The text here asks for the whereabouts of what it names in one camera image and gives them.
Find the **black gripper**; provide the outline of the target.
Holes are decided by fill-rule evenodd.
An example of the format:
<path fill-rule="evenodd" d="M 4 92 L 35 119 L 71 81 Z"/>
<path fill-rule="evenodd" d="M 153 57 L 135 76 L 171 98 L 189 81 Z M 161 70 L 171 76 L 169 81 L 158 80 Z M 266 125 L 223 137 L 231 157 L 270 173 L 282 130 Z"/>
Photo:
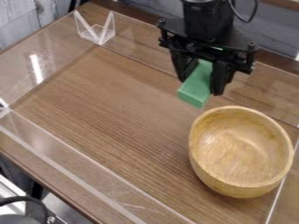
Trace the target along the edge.
<path fill-rule="evenodd" d="M 210 77 L 210 91 L 215 96 L 223 95 L 237 71 L 253 72 L 258 47 L 237 30 L 234 20 L 246 24 L 253 21 L 258 13 L 258 0 L 254 1 L 253 13 L 245 19 L 238 13 L 235 0 L 182 0 L 183 18 L 161 18 L 157 23 L 162 32 L 159 45 L 170 50 L 181 82 L 186 82 L 199 65 L 198 58 L 190 53 L 218 53 Z"/>

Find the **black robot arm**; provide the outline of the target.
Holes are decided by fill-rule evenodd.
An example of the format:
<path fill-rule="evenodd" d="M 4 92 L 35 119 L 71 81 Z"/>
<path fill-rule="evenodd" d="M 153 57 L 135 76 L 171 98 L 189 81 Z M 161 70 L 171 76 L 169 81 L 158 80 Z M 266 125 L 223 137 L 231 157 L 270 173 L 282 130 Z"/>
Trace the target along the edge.
<path fill-rule="evenodd" d="M 182 17 L 158 20 L 159 45 L 170 51 L 182 82 L 203 60 L 211 63 L 214 95 L 225 93 L 235 73 L 253 73 L 258 44 L 235 23 L 251 23 L 258 8 L 259 0 L 253 0 L 253 11 L 247 14 L 241 12 L 239 0 L 182 0 Z"/>

